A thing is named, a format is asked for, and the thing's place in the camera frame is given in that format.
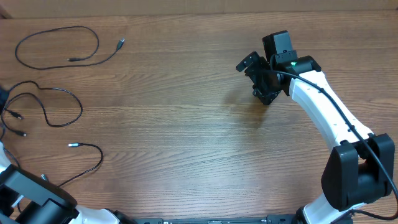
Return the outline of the black cable silver plugs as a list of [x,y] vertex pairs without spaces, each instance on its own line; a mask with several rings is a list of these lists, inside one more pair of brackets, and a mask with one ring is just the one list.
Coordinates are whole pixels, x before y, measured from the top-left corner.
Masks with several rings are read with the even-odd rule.
[[99,169],[104,161],[104,152],[102,148],[92,143],[71,142],[67,148],[75,149],[72,171],[67,171],[61,180],[56,181],[58,187],[66,186],[79,177]]

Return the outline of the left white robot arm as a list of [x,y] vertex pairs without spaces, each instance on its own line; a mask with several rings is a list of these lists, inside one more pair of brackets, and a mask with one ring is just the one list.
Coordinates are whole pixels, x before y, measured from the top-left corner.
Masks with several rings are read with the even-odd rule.
[[1,223],[129,223],[106,208],[80,206],[60,185],[14,165],[15,157],[1,144]]

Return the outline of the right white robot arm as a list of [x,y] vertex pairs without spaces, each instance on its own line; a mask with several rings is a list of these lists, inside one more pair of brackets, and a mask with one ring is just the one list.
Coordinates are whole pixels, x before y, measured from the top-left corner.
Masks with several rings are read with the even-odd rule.
[[266,223],[351,223],[363,205],[397,194],[395,144],[374,134],[349,111],[311,56],[299,57],[286,30],[267,35],[265,54],[252,52],[236,69],[253,83],[253,95],[271,104],[280,93],[298,103],[330,152],[321,177],[322,194],[294,214],[268,215]]

